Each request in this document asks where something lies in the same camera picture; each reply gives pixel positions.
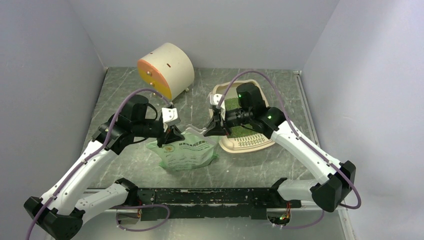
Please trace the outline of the green cat litter bag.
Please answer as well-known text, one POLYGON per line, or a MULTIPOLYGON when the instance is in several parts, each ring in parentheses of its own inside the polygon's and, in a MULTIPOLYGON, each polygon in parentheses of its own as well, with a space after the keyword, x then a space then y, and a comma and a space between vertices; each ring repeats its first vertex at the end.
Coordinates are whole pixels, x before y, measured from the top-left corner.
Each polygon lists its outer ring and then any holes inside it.
POLYGON ((208 166, 218 155, 219 136, 210 136, 212 143, 190 132, 182 133, 184 140, 164 144, 150 142, 146 147, 160 157, 159 166, 169 171, 184 171, 208 166))

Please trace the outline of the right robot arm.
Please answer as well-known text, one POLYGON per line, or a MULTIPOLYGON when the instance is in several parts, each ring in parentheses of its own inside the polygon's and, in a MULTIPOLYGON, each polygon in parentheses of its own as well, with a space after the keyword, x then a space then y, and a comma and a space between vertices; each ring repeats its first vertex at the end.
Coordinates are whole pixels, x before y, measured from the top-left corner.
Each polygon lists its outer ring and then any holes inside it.
POLYGON ((248 124, 289 151, 312 173, 313 180, 278 180, 269 197, 275 207, 282 207, 288 201, 311 201, 331 213, 340 206, 353 190, 356 166, 351 161, 340 162, 316 146, 282 110, 266 105, 261 89, 255 84, 240 84, 236 96, 239 108, 226 110, 222 94, 209 94, 212 116, 203 135, 229 136, 231 128, 248 124))

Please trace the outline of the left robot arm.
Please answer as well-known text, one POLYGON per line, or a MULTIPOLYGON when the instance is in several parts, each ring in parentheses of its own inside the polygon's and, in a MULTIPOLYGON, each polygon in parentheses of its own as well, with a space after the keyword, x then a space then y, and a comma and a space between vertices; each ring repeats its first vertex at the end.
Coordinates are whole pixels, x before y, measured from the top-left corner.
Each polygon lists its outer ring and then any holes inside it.
POLYGON ((87 198, 82 193, 92 178, 115 160, 122 151, 135 144, 135 138, 163 140, 172 126, 164 122, 165 113, 146 118, 149 100, 131 93, 107 122, 92 136, 86 149, 65 175, 40 197, 31 196, 24 208, 32 221, 26 233, 29 239, 35 226, 56 240, 72 239, 93 217, 110 208, 139 207, 138 187, 120 178, 108 188, 87 198))

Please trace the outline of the green litter pellets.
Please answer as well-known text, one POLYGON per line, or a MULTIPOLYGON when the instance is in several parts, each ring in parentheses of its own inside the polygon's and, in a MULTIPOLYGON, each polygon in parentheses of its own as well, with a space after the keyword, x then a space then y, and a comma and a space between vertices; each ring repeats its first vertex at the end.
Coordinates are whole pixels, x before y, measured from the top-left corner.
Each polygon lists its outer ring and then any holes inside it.
POLYGON ((227 136, 229 139, 244 138, 256 135, 253 127, 250 125, 253 112, 251 108, 243 109, 239 105, 239 99, 227 98, 224 101, 226 126, 230 130, 227 136))

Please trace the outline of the round beige drawer cabinet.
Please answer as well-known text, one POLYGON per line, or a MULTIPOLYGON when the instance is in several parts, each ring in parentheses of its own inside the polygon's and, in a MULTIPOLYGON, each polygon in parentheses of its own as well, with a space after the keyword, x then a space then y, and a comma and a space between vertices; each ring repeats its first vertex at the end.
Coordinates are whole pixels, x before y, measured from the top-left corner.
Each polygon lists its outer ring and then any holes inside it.
POLYGON ((186 91, 195 80, 189 57, 169 42, 140 58, 137 69, 143 81, 169 100, 186 91))

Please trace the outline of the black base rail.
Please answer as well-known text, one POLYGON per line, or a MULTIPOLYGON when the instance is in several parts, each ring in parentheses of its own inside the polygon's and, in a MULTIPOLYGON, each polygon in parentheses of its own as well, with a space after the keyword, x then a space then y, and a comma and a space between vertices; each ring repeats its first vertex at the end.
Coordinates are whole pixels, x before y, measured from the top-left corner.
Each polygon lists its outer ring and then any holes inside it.
POLYGON ((139 188, 130 190, 123 206, 146 206, 142 221, 163 219, 251 218, 267 220, 268 209, 300 208, 300 200, 284 200, 276 189, 139 188))

